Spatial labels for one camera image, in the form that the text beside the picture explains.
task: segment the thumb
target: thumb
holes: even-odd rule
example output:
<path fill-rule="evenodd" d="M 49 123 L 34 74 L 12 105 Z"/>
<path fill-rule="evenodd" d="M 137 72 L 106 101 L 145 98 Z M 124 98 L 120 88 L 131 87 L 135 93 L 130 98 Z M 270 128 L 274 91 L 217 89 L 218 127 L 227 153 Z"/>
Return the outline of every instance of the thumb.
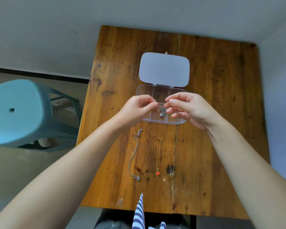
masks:
<path fill-rule="evenodd" d="M 185 112 L 191 112 L 191 105 L 190 103 L 187 102 L 183 102 L 180 100 L 175 100 L 175 99 L 170 99 L 168 101 L 168 103 L 170 104 L 170 106 L 175 107 L 175 108 L 180 108 Z"/>
<path fill-rule="evenodd" d="M 149 113 L 153 110 L 156 110 L 158 108 L 158 103 L 157 102 L 152 102 L 145 107 L 142 108 L 144 114 Z"/>

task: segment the person's left arm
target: person's left arm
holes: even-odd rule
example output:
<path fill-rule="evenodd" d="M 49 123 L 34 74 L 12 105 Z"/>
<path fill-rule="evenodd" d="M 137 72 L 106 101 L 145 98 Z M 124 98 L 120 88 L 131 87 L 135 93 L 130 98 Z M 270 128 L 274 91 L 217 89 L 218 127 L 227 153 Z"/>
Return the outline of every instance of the person's left arm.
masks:
<path fill-rule="evenodd" d="M 149 95 L 130 98 L 118 114 L 29 183 L 0 213 L 0 228 L 65 228 L 114 141 L 156 109 L 158 103 Z"/>

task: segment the wooden table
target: wooden table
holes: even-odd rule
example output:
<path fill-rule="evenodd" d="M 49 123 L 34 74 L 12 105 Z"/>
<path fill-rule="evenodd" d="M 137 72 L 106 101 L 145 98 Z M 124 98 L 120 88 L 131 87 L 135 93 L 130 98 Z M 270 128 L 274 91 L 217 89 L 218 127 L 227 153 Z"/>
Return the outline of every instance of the wooden table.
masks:
<path fill-rule="evenodd" d="M 77 144 L 135 95 L 143 84 L 138 73 L 145 52 L 187 57 L 190 80 L 184 89 L 202 95 L 269 162 L 255 44 L 113 26 L 99 33 Z M 131 164 L 141 177 L 136 181 L 128 163 L 140 128 Z M 163 138 L 158 177 L 153 134 Z M 128 129 L 108 152 L 81 206 L 134 210 L 140 193 L 148 212 L 248 218 L 208 135 L 188 122 L 141 122 Z"/>

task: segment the hand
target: hand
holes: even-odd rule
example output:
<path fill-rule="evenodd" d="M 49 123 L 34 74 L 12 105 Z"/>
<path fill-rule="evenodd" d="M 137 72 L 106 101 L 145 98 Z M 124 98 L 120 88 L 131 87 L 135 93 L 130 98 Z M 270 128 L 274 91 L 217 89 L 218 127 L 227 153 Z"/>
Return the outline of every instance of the hand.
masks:
<path fill-rule="evenodd" d="M 202 96 L 195 93 L 179 92 L 168 96 L 165 101 L 168 101 L 168 104 L 164 105 L 168 108 L 167 113 L 178 112 L 173 113 L 172 118 L 186 119 L 202 130 L 206 130 L 222 118 Z"/>
<path fill-rule="evenodd" d="M 158 110 L 158 103 L 149 95 L 131 97 L 115 115 L 122 127 L 129 128 L 139 123 L 151 111 Z"/>

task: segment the striped shirt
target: striped shirt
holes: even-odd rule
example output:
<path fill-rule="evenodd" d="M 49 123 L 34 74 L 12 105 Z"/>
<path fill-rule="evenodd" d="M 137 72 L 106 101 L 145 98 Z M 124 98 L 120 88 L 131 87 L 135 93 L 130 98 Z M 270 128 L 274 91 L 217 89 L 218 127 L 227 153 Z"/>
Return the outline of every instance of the striped shirt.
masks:
<path fill-rule="evenodd" d="M 141 193 L 140 195 L 140 200 L 138 202 L 136 211 L 134 212 L 132 229 L 145 229 L 145 219 L 143 211 L 143 193 Z M 160 229 L 166 229 L 166 225 L 164 222 L 160 224 Z"/>

